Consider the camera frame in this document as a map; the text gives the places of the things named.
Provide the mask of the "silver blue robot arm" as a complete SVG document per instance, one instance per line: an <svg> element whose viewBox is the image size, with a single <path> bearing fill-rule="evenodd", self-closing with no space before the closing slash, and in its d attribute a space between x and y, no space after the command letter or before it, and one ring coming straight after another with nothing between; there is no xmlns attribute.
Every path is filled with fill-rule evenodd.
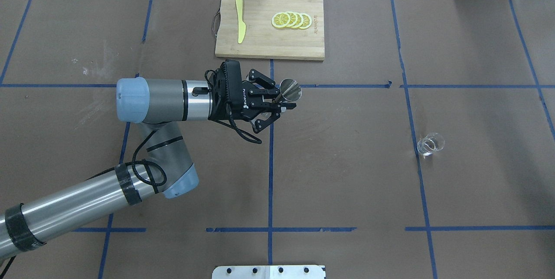
<svg viewBox="0 0 555 279"><path fill-rule="evenodd" d="M1 75L1 210L79 184L129 161L142 141L135 125L115 114L118 76L96 79L59 73L9 79ZM242 232L221 233L202 222L214 214L212 189L232 183L225 193L252 190L257 206L269 174L266 147L248 144L214 123L184 124L201 178L199 188L166 200L161 194L117 214L107 214L77 231L19 255L11 278L92 278L163 269L212 269L220 265L268 263L266 230L251 223Z"/></svg>

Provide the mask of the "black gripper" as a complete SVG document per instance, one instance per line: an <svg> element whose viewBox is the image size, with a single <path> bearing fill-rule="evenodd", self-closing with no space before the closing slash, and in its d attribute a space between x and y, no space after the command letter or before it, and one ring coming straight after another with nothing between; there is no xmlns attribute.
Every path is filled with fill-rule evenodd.
<svg viewBox="0 0 555 279"><path fill-rule="evenodd" d="M258 134L277 121L282 113L297 107L297 103L279 103L276 82L261 72L251 69L246 81L241 79L210 79L212 110L208 120L228 120L229 102L234 120L251 120L252 130ZM251 103L271 102L270 107L254 108Z"/></svg>

